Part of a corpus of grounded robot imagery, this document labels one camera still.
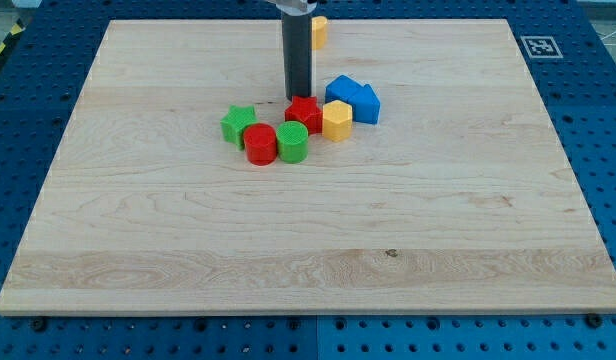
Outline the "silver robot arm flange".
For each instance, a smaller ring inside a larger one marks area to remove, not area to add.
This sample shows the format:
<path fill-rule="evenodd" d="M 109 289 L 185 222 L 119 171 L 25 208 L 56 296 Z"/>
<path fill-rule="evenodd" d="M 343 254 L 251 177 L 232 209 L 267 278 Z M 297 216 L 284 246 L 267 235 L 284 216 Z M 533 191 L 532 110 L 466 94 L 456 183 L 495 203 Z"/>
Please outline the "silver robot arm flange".
<path fill-rule="evenodd" d="M 274 4 L 280 11 L 291 16 L 309 14 L 317 7 L 317 0 L 266 0 Z"/>

